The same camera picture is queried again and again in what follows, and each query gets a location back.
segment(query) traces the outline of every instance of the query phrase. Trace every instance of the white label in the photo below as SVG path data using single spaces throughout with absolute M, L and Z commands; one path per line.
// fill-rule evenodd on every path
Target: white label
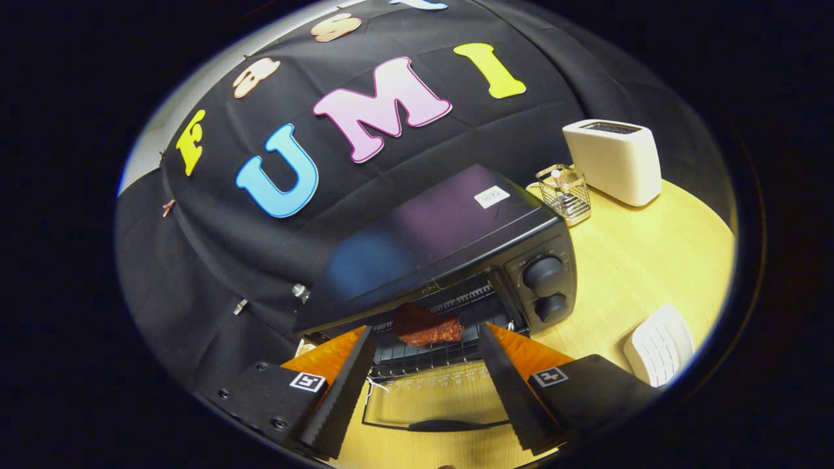
M 553 386 L 554 384 L 568 380 L 568 376 L 555 366 L 549 370 L 533 373 L 533 377 L 541 387 Z
M 475 200 L 478 201 L 481 207 L 488 209 L 489 207 L 499 203 L 501 200 L 510 197 L 502 188 L 494 185 L 489 189 L 481 192 L 480 194 L 475 196 Z
M 289 385 L 303 391 L 318 392 L 325 381 L 324 376 L 299 373 Z

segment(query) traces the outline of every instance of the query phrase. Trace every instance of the yellow letter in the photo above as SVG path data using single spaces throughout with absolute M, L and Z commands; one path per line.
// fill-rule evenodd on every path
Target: yellow letter
M 197 164 L 197 160 L 203 154 L 203 147 L 195 144 L 203 138 L 203 128 L 197 122 L 203 120 L 205 115 L 206 112 L 204 110 L 200 109 L 197 111 L 188 124 L 188 127 L 185 128 L 183 134 L 177 140 L 177 149 L 183 155 L 185 175 L 187 176 L 190 176 L 191 172 L 194 171 L 194 165 Z
M 339 13 L 313 26 L 313 29 L 310 29 L 310 34 L 315 36 L 316 41 L 326 43 L 354 31 L 361 24 L 362 20 L 351 18 L 350 13 Z
M 468 57 L 480 70 L 486 81 L 490 82 L 490 94 L 493 98 L 506 98 L 522 94 L 527 87 L 513 78 L 504 64 L 492 53 L 489 44 L 470 43 L 455 48 L 455 53 Z
M 262 58 L 258 62 L 253 63 L 249 68 L 234 79 L 232 86 L 234 87 L 234 97 L 242 98 L 249 94 L 250 91 L 260 83 L 261 80 L 273 74 L 278 70 L 281 61 L 273 62 L 270 58 Z

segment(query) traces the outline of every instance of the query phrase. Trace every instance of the blue letter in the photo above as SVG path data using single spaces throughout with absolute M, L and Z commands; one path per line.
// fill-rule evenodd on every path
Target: blue letter
M 319 186 L 319 170 L 293 139 L 293 125 L 285 124 L 276 130 L 264 146 L 267 151 L 277 151 L 298 175 L 298 182 L 289 192 L 281 192 L 261 169 L 261 158 L 253 156 L 238 172 L 235 182 L 275 218 L 286 218 L 302 209 L 313 198 Z
M 449 5 L 445 3 L 432 3 L 426 0 L 390 0 L 390 4 L 404 3 L 412 8 L 419 8 L 421 10 L 442 10 L 448 8 Z

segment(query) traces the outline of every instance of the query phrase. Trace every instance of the white cable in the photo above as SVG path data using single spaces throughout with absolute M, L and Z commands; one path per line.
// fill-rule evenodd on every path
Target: white cable
M 381 387 L 382 389 L 384 389 L 386 396 L 391 393 L 391 391 L 389 391 L 387 387 L 374 383 L 374 380 L 370 379 L 370 376 L 366 376 L 365 379 L 368 380 L 368 383 L 370 383 L 370 387 L 368 388 L 368 395 L 365 397 L 366 406 L 368 405 L 368 399 L 370 399 L 370 394 L 374 392 L 374 386 Z

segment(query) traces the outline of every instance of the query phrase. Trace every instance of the raw meat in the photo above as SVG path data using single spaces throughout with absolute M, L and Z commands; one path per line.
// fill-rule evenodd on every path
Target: raw meat
M 417 305 L 405 303 L 394 312 L 394 333 L 413 347 L 439 342 L 460 342 L 464 327 L 457 315 L 437 316 Z

